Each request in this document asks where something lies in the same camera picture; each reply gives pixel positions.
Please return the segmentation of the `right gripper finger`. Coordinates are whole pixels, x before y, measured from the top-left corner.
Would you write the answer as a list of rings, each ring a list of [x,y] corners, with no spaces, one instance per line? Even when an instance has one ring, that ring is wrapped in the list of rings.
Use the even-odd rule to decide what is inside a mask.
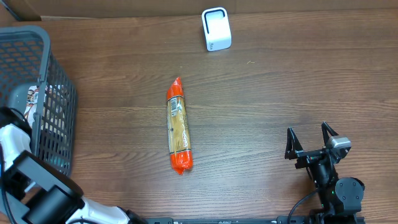
[[[297,159],[303,153],[303,148],[292,128],[287,129],[287,144],[285,148],[286,159]]]
[[[327,122],[322,122],[322,134],[323,134],[323,141],[324,144],[327,144],[328,140],[333,137],[333,136],[337,136],[338,133],[336,131],[334,131],[331,126],[327,123]]]

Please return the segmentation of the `orange spaghetti package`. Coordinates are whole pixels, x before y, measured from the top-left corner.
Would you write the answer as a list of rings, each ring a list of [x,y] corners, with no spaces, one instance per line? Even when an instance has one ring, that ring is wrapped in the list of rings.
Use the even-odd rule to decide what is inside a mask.
[[[168,89],[166,103],[170,164],[176,173],[182,175],[193,167],[193,156],[180,77]]]

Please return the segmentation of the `beige brown snack pouch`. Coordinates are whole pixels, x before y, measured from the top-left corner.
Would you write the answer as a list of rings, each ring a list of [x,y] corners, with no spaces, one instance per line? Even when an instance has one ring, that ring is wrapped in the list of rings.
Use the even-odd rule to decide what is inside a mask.
[[[64,88],[61,85],[58,85],[56,88],[54,88],[52,85],[46,86],[45,90],[48,91],[48,93],[52,96],[56,96],[57,100],[61,103],[63,103],[63,96],[61,93],[58,91],[58,89],[61,88],[63,91]],[[39,86],[30,86],[27,92],[27,101],[26,101],[26,108],[24,111],[24,117],[29,123],[29,126],[32,128],[33,123],[34,123],[34,113],[37,110],[37,102],[38,102],[38,97],[39,97]],[[57,106],[56,101],[48,98],[47,105],[51,107],[51,109],[55,109],[57,113],[62,112],[63,109],[61,106]]]

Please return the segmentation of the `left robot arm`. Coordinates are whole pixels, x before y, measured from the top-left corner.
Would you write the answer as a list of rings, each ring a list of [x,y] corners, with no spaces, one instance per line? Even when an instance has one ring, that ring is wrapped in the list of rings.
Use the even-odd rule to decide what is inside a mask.
[[[127,223],[146,220],[87,199],[69,177],[30,151],[32,128],[21,113],[1,108],[1,212],[11,223]]]

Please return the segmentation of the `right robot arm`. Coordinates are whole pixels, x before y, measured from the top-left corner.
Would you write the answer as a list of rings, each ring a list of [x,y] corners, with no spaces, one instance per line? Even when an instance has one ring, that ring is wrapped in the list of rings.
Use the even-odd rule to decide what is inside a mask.
[[[351,141],[338,134],[326,122],[322,123],[324,145],[321,149],[305,151],[292,128],[287,129],[285,158],[295,160],[296,169],[306,169],[315,190],[300,199],[287,215],[287,223],[364,223],[357,217],[361,211],[365,185],[354,177],[338,177],[335,164],[351,149]],[[306,217],[295,217],[299,205],[318,195],[321,208],[312,209]]]

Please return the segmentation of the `white barcode scanner stand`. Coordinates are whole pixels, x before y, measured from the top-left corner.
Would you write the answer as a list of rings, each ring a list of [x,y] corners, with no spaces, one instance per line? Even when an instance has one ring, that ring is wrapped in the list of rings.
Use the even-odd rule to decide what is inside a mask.
[[[201,14],[206,49],[209,52],[231,47],[232,36],[228,13],[223,7],[206,9]]]

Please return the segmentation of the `grey plastic shopping basket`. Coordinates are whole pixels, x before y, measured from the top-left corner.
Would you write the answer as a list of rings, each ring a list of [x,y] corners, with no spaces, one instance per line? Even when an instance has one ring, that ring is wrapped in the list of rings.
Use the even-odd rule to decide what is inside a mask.
[[[45,90],[56,88],[63,103]],[[78,93],[72,81],[52,53],[48,33],[39,26],[1,29],[1,105],[24,115],[30,86],[39,86],[37,110],[34,113],[31,151],[39,159],[65,175],[72,171],[75,119]],[[63,111],[57,113],[47,105],[56,101]]]

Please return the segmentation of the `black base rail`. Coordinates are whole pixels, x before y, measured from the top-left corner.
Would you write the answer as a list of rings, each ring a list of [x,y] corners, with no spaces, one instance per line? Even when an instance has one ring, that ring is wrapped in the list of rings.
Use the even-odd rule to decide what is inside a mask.
[[[287,216],[277,218],[243,218],[243,219],[173,219],[173,218],[146,218],[148,224],[309,224],[315,223],[308,216]]]

